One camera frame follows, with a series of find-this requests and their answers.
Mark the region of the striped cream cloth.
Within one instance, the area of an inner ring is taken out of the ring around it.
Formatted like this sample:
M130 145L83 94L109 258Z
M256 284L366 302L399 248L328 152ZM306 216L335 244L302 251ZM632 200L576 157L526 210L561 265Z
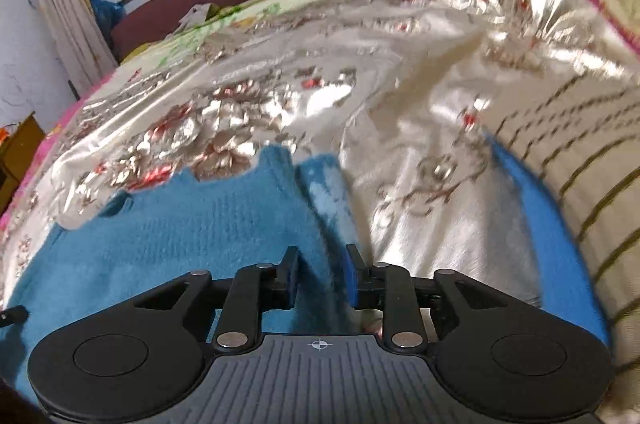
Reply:
M549 190L585 260L613 345L600 409L639 419L639 84L576 76L509 84L480 122Z

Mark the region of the white item on bed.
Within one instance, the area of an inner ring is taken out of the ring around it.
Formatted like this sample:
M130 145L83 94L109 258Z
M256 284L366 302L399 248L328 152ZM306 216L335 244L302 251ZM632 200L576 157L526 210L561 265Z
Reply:
M178 27L174 30L174 34L178 35L190 28L201 25L206 22L209 14L210 4L196 4L180 18Z

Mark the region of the blue cloth strip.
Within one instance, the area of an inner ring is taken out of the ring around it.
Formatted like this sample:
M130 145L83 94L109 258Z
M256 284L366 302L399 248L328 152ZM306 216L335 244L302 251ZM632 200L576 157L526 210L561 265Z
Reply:
M497 141L497 161L516 184L539 272L541 309L611 344L608 325L588 271L559 207L542 182Z

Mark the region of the shiny floral satin quilt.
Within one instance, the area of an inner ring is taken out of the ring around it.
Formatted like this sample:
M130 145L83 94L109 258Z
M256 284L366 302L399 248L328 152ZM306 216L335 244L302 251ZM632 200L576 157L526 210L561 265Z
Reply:
M81 107L1 236L1 295L55 225L181 170L237 175L275 143L338 158L369 259L457 267L535 301L532 245L477 116L514 80L576 76L639 79L639 48L590 0L318 0L226 25Z

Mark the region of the teal fleece sweater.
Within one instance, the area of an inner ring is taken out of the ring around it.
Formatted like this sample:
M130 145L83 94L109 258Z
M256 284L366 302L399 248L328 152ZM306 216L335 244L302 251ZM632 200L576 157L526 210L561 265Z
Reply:
M301 261L295 306L267 313L265 329L354 332L341 266L357 240L342 170L330 154L294 163L271 145L234 178L201 181L183 171L156 188L117 193L80 228L53 227L23 272L10 302L28 317L1 333L1 376L30 396L27 357L54 330L192 270L224 279L278 262L291 246Z

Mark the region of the wooden side cabinet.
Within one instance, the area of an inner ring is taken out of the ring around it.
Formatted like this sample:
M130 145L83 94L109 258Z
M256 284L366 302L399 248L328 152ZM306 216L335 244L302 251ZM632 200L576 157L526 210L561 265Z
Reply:
M1 128L1 214L16 196L45 137L34 113L16 125L13 131L9 131L9 127Z

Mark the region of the blue plastic bag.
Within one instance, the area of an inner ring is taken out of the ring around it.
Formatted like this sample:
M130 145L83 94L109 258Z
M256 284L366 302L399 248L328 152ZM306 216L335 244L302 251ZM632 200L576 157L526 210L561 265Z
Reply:
M125 17L126 11L120 3L107 0L90 0L90 3L96 18L96 24L98 24L107 46L112 49L112 30Z

